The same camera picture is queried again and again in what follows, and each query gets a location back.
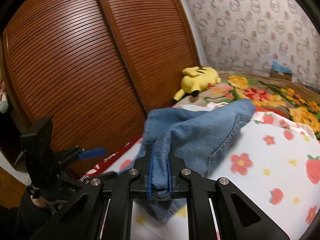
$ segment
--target patterned wallpaper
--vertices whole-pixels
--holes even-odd
[[[209,64],[269,76],[271,62],[320,88],[320,36],[295,0],[187,0]]]

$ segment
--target jeans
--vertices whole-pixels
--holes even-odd
[[[151,156],[151,195],[137,200],[159,222],[165,223],[186,201],[172,200],[169,193],[168,154],[184,159],[190,168],[208,177],[227,155],[240,129],[255,111],[248,99],[241,99],[212,111],[193,112],[178,108],[156,109],[148,114],[137,158],[153,144]]]

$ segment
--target wardrobe door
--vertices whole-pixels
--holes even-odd
[[[181,70],[199,65],[180,0],[108,0],[151,109],[170,104]]]

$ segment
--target black ear tip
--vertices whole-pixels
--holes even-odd
[[[171,100],[171,104],[172,104],[172,105],[175,105],[176,103],[178,103],[177,100],[175,100],[175,99],[172,99],[172,100]]]
[[[195,98],[199,95],[199,90],[195,90],[191,93],[191,95]]]

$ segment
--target wooden floor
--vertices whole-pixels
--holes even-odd
[[[0,167],[0,205],[18,207],[26,186]]]

